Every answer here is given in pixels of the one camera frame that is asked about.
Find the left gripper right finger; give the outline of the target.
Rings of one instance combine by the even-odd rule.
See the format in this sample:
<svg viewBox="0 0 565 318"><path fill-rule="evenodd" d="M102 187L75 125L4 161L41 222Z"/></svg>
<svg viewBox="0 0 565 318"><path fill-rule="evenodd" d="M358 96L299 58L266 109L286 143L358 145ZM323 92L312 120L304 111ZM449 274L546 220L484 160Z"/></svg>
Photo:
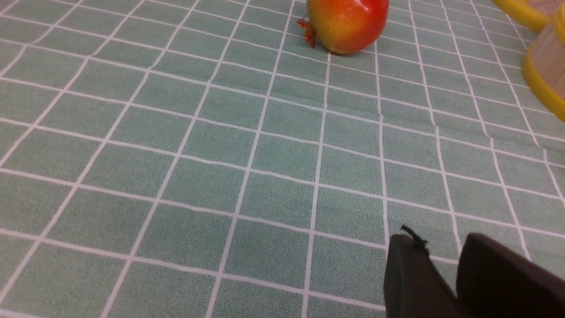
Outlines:
<svg viewBox="0 0 565 318"><path fill-rule="evenodd" d="M482 233L466 237L456 294L474 318L565 315L563 279Z"/></svg>

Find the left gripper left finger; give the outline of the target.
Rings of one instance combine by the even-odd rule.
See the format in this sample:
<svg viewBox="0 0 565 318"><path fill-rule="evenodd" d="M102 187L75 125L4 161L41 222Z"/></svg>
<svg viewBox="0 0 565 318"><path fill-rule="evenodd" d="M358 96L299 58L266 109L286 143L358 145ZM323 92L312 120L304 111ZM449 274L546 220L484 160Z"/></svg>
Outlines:
<svg viewBox="0 0 565 318"><path fill-rule="evenodd" d="M467 318L468 310L429 257L427 241L408 226L393 234L384 274L388 318Z"/></svg>

